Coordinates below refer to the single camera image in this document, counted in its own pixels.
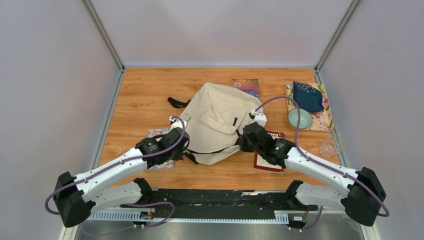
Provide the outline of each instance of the wooden tabletop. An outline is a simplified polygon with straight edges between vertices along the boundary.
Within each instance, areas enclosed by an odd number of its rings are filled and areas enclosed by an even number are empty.
[[[168,97],[180,101],[191,99],[204,83],[229,86],[232,79],[259,79],[259,97],[264,102],[286,95],[286,83],[315,83],[310,68],[127,68],[110,122],[99,165],[124,154],[147,136],[150,129],[168,128],[169,117],[179,116],[182,108],[173,108]],[[294,129],[288,121],[286,100],[278,99],[264,107],[267,131],[285,132],[294,140]],[[319,146],[329,132],[299,132],[299,144],[321,157]],[[327,160],[339,164],[337,157]],[[139,172],[118,182],[145,178],[152,188],[286,190],[293,180],[322,185],[318,180],[285,169],[283,174],[253,168],[254,153],[238,152],[214,165],[194,164],[185,158],[175,162],[174,169]]]

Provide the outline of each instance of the canvas bag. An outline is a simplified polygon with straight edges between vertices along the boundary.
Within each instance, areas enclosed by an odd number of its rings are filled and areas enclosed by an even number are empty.
[[[187,121],[188,157],[205,165],[240,150],[243,128],[253,122],[249,113],[261,105],[258,98],[237,88],[209,82],[187,103],[173,98],[168,101],[176,108],[185,107],[180,117]]]

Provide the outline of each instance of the light green bowl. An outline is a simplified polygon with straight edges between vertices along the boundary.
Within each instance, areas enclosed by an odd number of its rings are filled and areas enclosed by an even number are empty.
[[[296,125],[298,124],[298,110],[292,109],[288,113],[288,122],[293,128],[296,128]],[[311,114],[306,111],[305,109],[300,109],[300,125],[299,129],[306,129],[312,124],[312,116]]]

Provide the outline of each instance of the clear plastic cup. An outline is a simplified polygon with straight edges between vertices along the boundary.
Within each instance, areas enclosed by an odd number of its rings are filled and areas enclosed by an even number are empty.
[[[331,158],[343,151],[345,147],[346,142],[341,136],[330,134],[325,137],[324,142],[319,146],[319,151],[324,157]]]

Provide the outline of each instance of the colorful book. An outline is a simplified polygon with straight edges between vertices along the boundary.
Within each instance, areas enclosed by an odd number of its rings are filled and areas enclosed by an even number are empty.
[[[157,135],[165,135],[170,131],[170,128],[158,128],[158,129],[151,129],[147,131],[147,137],[151,138]],[[164,162],[161,165],[154,165],[149,170],[152,169],[173,169],[174,168],[174,160],[169,160],[167,162]]]
[[[272,136],[273,139],[283,139],[286,134],[284,132],[273,132],[268,131],[268,133]],[[265,159],[263,159],[260,155],[255,153],[254,155],[254,169],[265,170],[275,173],[282,174],[284,172],[284,168],[278,165],[269,164]]]
[[[259,81],[257,79],[233,79],[230,86],[259,98]]]

